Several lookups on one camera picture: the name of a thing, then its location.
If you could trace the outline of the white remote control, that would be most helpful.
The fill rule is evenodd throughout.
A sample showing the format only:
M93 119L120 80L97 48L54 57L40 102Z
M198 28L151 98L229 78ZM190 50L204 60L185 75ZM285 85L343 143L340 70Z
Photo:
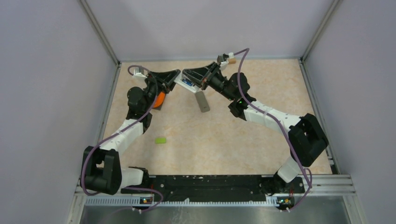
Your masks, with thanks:
M203 91L196 92L195 98L202 113L210 111L210 106Z
M192 93L196 93L199 91L199 88L188 79L183 73L180 73L174 80L174 82L183 88L189 90Z

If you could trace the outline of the blue block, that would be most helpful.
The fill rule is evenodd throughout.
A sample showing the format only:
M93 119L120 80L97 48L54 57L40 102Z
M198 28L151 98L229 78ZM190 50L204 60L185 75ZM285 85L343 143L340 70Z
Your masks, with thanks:
M185 83L188 86L193 86L193 83L190 80L188 80L188 79L183 79L182 82Z

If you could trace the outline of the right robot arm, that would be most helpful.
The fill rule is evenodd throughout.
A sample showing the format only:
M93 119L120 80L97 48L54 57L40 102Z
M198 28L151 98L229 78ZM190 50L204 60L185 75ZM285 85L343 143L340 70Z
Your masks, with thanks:
M182 74L201 90L211 87L230 100L228 108L233 116L263 125L285 137L290 157L274 174L274 187L279 192L287 192L298 174L305 172L329 145L315 115L292 115L262 104L248 94L250 85L242 72L227 78L217 63L211 63L184 69Z

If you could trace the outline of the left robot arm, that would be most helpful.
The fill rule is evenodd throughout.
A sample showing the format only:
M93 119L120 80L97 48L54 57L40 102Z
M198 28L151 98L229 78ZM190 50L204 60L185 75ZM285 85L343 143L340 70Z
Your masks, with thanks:
M145 88L132 87L127 92L128 112L122 125L96 146L84 150L80 186L84 193L94 196L99 193L114 195L118 190L132 186L137 192L149 189L150 181L143 168L122 168L120 158L129 146L149 128L152 120L150 111L161 94L173 90L175 79L181 70L153 72L134 66L131 75L141 78Z

